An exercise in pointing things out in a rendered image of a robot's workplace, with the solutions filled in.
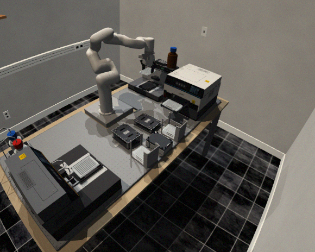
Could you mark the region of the black lab instrument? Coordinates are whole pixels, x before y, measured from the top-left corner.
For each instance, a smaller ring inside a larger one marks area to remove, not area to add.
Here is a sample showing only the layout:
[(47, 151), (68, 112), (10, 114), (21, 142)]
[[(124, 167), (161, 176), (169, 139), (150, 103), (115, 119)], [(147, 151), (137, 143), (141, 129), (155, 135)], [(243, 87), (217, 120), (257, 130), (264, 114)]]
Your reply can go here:
[[(80, 178), (72, 167), (89, 155), (99, 166)], [(37, 220), (58, 241), (122, 185), (121, 179), (81, 144), (56, 160), (62, 160), (64, 165), (60, 161), (50, 163), (41, 151), (28, 146), (4, 161)], [(59, 171), (63, 167), (69, 167), (71, 172), (65, 168)]]

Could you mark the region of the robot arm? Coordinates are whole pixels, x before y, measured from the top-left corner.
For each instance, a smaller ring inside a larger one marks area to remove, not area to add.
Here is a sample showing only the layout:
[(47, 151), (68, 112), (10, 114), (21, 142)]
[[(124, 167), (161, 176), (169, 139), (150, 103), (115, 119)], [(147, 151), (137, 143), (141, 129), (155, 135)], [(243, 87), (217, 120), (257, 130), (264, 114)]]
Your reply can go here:
[(101, 48), (102, 41), (106, 44), (121, 45), (134, 49), (144, 48), (144, 53), (138, 55), (138, 57), (145, 60), (149, 60), (149, 56), (155, 53), (154, 38), (152, 37), (137, 37), (136, 39), (131, 39), (125, 35), (114, 34), (112, 28), (104, 28), (90, 37), (90, 48), (87, 50), (86, 56), (94, 73), (99, 74), (96, 76), (100, 103), (98, 104), (100, 106), (99, 113), (107, 116), (115, 112), (115, 108), (112, 106), (111, 89), (108, 86), (119, 82), (120, 75), (111, 59), (100, 59), (98, 52)]

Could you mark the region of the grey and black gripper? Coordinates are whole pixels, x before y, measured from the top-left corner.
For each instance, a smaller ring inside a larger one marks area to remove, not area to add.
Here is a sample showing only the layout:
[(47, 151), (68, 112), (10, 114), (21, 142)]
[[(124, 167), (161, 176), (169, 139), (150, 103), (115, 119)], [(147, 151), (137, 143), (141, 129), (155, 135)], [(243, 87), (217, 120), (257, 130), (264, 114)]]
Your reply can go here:
[(145, 69), (145, 65), (148, 65), (148, 66), (151, 66), (151, 73), (154, 72), (154, 68), (157, 66), (157, 64), (155, 63), (155, 55), (152, 54), (149, 56), (150, 57), (150, 60), (145, 60), (145, 59), (142, 59), (140, 60), (141, 62), (141, 65), (142, 65), (142, 70)]

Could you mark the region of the red bottle cap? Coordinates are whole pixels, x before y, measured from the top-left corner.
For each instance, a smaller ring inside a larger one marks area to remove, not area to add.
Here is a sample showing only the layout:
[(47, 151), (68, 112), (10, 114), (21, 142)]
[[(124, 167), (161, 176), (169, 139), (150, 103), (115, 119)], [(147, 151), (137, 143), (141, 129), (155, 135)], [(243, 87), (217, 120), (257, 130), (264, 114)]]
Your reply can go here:
[(16, 140), (17, 140), (17, 142), (14, 140), (12, 144), (15, 147), (15, 149), (19, 149), (23, 146), (23, 143), (22, 143), (21, 139), (16, 139)]

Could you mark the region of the brown glass bottle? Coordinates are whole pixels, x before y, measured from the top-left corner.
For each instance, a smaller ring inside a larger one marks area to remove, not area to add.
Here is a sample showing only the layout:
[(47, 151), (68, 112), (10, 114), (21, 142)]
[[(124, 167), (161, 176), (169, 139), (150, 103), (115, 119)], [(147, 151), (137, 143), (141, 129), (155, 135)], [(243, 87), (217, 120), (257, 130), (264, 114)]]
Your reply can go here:
[(167, 58), (167, 67), (168, 68), (176, 68), (177, 67), (177, 58), (178, 55), (170, 55), (168, 53), (168, 58)]

